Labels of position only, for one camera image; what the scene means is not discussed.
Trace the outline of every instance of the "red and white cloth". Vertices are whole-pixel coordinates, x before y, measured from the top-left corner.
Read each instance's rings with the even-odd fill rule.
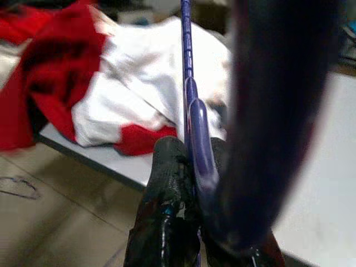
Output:
[[[99,69],[105,38],[82,2],[56,13],[36,34],[0,93],[0,150],[33,145],[37,118],[29,112],[29,101],[75,141],[71,109]]]
[[[228,103],[230,53],[214,36],[193,24],[195,79],[204,101]],[[170,130],[184,138],[181,21],[170,18],[149,27],[116,26],[107,39],[100,71],[94,74],[84,99],[72,109],[76,141],[82,146],[115,143],[129,155],[128,142],[145,144],[153,134]],[[208,109],[211,137],[225,138],[220,115]],[[146,131],[127,139],[130,129]],[[147,152],[153,149],[148,144]]]
[[[118,26],[84,1],[57,12],[0,93],[0,151],[33,145],[38,112],[30,102],[82,146],[112,143],[139,155],[163,136],[182,138],[180,27],[177,18]],[[192,33],[200,97],[227,103],[229,52],[198,26]],[[222,138],[219,115],[208,113],[211,135]]]

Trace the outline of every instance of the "white table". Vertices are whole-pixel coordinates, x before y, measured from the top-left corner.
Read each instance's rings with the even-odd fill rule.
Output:
[[[140,191],[149,181],[152,154],[131,157],[120,155],[108,146],[83,148],[64,138],[51,124],[41,131],[38,139],[53,149],[74,157]]]
[[[275,226],[280,247],[322,267],[356,266],[356,79],[330,75],[299,181]]]

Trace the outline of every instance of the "beige floor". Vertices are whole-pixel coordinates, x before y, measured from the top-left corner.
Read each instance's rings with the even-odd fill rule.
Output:
[[[0,267],[122,266],[139,192],[43,144],[0,155],[2,176],[41,197],[0,192]]]

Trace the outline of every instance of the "red towel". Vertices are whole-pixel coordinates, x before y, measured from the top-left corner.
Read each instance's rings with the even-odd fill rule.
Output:
[[[165,136],[177,136],[176,128],[164,126],[158,131],[150,131],[132,124],[122,128],[121,140],[114,148],[129,156],[152,153],[155,143]]]
[[[75,140],[71,108],[99,69],[104,40],[83,2],[54,16],[28,45],[0,94],[0,150],[33,145],[30,99],[61,134]]]
[[[0,11],[0,39],[20,45],[45,26],[54,13],[26,6],[19,6],[18,12]]]

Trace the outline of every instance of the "tiled floor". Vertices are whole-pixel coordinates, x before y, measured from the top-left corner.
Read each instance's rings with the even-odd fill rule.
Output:
[[[4,176],[25,178],[40,198],[0,193],[0,267],[122,266],[139,192],[43,144],[0,155]]]

